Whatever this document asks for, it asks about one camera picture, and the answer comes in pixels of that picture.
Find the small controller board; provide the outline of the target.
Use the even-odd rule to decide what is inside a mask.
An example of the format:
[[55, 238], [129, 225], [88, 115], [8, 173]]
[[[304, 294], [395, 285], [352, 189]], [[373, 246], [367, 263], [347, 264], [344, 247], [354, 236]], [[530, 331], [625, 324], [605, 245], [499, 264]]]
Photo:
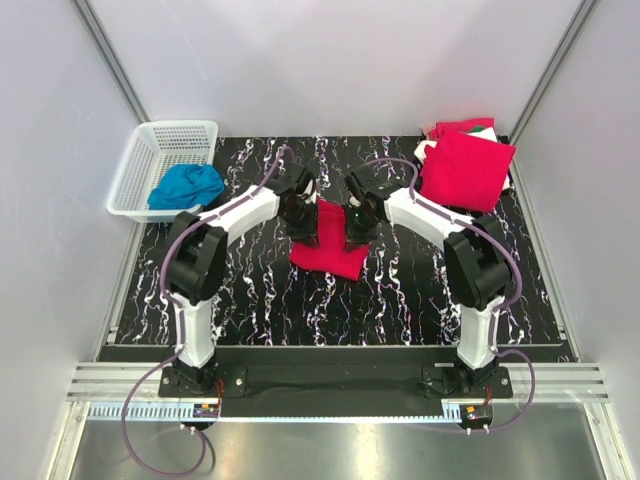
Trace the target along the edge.
[[194, 418], [218, 418], [220, 415], [220, 405], [210, 403], [198, 403], [194, 405]]
[[462, 419], [469, 422], [490, 423], [493, 419], [493, 408], [489, 404], [465, 405], [461, 413]]

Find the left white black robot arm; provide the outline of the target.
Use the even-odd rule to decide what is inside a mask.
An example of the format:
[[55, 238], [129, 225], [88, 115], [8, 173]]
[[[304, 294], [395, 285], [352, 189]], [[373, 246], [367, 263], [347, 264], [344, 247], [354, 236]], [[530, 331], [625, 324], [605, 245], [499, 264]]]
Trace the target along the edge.
[[316, 247], [316, 178], [299, 164], [271, 174], [239, 197], [198, 216], [179, 214], [161, 266], [163, 296], [174, 307], [177, 337], [162, 384], [204, 396], [221, 386], [211, 335], [213, 297], [223, 283], [227, 249], [258, 225], [279, 218], [289, 238]]

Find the stack of folded shirts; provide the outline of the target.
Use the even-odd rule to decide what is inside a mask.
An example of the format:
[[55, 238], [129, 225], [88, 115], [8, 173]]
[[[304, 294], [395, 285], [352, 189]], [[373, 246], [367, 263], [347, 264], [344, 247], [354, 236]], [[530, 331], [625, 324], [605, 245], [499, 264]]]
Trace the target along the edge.
[[[438, 122], [434, 127], [425, 130], [425, 139], [418, 144], [415, 150], [415, 156], [423, 166], [424, 160], [426, 158], [425, 147], [427, 145], [435, 145], [436, 142], [441, 138], [441, 136], [448, 131], [465, 133], [487, 140], [503, 143], [498, 139], [498, 134], [495, 131], [495, 120], [492, 118], [484, 117], [472, 118], [457, 122]], [[503, 190], [507, 188], [507, 185], [508, 176], [505, 180]]]

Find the aluminium front rail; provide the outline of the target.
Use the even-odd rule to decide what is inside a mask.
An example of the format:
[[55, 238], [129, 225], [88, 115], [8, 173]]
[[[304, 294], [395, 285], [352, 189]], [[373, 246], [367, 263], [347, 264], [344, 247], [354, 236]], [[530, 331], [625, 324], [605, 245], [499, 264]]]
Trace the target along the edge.
[[419, 364], [254, 363], [220, 369], [199, 393], [148, 363], [82, 363], [66, 399], [96, 420], [264, 423], [458, 423], [465, 406], [608, 401], [593, 364], [507, 363], [487, 387], [443, 385], [443, 369]]

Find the folded red t-shirt on stack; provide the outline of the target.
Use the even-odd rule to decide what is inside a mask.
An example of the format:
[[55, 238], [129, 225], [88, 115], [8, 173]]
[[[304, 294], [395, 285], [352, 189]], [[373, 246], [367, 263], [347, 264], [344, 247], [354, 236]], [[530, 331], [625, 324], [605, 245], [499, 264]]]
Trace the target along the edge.
[[515, 153], [511, 145], [448, 131], [425, 147], [420, 194], [443, 206], [490, 213]]

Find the black marble pattern mat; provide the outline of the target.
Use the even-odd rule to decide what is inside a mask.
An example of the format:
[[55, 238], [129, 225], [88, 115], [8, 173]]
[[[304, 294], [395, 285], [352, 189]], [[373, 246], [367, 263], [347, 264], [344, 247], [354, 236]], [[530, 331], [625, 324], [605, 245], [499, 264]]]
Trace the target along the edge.
[[[228, 199], [257, 184], [283, 144], [315, 172], [321, 198], [346, 201], [344, 177], [379, 157], [413, 159], [420, 137], [219, 138], [214, 166]], [[522, 295], [500, 316], [500, 344], [555, 345], [563, 340], [515, 187], [492, 214], [523, 278]], [[170, 225], [147, 224], [110, 342], [175, 342], [173, 307], [160, 298], [159, 269]], [[226, 275], [213, 299], [212, 337], [219, 345], [449, 345], [461, 313], [452, 303], [444, 257], [406, 228], [382, 224], [358, 281], [291, 264], [291, 242], [278, 221], [262, 224], [228, 250]]]

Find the right aluminium corner post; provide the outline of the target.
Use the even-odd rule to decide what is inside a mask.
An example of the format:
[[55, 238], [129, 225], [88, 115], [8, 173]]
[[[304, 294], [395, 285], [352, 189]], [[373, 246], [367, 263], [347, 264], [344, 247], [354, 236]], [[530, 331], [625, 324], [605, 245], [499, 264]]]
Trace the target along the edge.
[[514, 128], [509, 134], [509, 140], [512, 145], [515, 145], [524, 133], [538, 106], [551, 87], [554, 79], [567, 60], [581, 32], [585, 28], [598, 5], [598, 0], [581, 0], [578, 3], [576, 10], [554, 48], [531, 95], [525, 103]]

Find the white plastic basket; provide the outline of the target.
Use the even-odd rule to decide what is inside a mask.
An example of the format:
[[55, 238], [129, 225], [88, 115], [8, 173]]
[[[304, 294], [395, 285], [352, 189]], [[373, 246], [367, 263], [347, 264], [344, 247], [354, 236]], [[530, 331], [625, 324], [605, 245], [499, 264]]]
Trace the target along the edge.
[[211, 165], [218, 125], [211, 120], [165, 120], [138, 125], [121, 157], [107, 211], [138, 223], [166, 223], [178, 209], [153, 210], [149, 196], [175, 165]]

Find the red t-shirt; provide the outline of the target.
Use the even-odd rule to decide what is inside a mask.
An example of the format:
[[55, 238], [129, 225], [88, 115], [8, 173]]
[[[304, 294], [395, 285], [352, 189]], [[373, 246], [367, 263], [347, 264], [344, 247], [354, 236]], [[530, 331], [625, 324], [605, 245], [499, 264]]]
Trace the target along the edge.
[[340, 205], [319, 200], [318, 246], [309, 247], [294, 242], [289, 260], [307, 271], [330, 273], [357, 281], [362, 273], [369, 246], [348, 250], [346, 242], [346, 218]]
[[448, 131], [425, 147], [420, 194], [443, 206], [490, 213], [515, 153], [511, 145]]

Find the aluminium corner post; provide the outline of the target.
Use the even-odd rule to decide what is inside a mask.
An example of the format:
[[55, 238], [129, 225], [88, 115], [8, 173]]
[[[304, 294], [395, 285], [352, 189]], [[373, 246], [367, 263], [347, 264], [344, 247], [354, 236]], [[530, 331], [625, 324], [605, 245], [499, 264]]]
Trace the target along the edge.
[[84, 28], [91, 37], [99, 56], [109, 71], [134, 119], [138, 124], [149, 122], [150, 117], [139, 95], [135, 91], [129, 76], [125, 72], [117, 52], [91, 2], [87, 0], [71, 0], [70, 3], [73, 5]]
[[581, 0], [578, 3], [576, 10], [554, 48], [531, 95], [525, 103], [514, 128], [509, 134], [509, 140], [512, 145], [515, 145], [524, 133], [538, 106], [551, 87], [554, 79], [567, 60], [581, 32], [585, 28], [598, 5], [598, 0]]

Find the blue crumpled t-shirt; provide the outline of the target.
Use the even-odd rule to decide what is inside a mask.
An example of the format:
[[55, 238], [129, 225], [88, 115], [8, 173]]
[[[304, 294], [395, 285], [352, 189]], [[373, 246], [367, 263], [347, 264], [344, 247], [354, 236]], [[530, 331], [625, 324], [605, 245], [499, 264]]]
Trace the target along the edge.
[[225, 183], [208, 164], [178, 164], [171, 167], [151, 191], [150, 210], [186, 210], [207, 206], [224, 191]]

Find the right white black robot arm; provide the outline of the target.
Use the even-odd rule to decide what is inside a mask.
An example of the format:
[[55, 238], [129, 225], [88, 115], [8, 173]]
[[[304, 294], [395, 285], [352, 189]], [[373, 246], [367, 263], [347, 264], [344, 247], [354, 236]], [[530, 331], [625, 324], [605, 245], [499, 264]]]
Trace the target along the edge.
[[484, 395], [497, 373], [497, 324], [502, 309], [521, 295], [517, 264], [498, 241], [500, 224], [491, 216], [474, 219], [427, 200], [415, 191], [418, 174], [407, 183], [385, 179], [367, 164], [349, 173], [344, 206], [346, 246], [377, 238], [380, 223], [407, 228], [438, 247], [461, 331], [454, 364], [423, 379], [435, 398]]

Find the left aluminium corner post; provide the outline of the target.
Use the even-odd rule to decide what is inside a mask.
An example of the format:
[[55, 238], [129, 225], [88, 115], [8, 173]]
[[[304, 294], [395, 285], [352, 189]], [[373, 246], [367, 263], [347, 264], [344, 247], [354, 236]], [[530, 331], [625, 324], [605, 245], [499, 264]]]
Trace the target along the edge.
[[134, 119], [138, 124], [149, 122], [150, 117], [139, 95], [135, 91], [129, 76], [125, 72], [117, 52], [91, 2], [87, 0], [71, 0], [70, 3], [73, 5], [84, 28], [91, 37], [99, 56], [109, 71]]

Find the left small controller board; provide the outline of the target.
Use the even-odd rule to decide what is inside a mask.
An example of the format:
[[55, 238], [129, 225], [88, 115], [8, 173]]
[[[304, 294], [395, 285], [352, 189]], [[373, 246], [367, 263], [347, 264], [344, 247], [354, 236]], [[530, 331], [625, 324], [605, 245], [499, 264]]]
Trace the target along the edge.
[[210, 403], [198, 403], [194, 405], [194, 418], [218, 418], [220, 415], [220, 405]]

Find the right small controller board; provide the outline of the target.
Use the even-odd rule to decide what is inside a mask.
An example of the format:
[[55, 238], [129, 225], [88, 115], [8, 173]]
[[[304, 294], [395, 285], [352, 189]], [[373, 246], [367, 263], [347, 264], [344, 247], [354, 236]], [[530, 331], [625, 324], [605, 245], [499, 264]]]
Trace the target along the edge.
[[493, 419], [493, 408], [489, 404], [465, 405], [461, 413], [462, 419], [469, 422], [490, 423]]

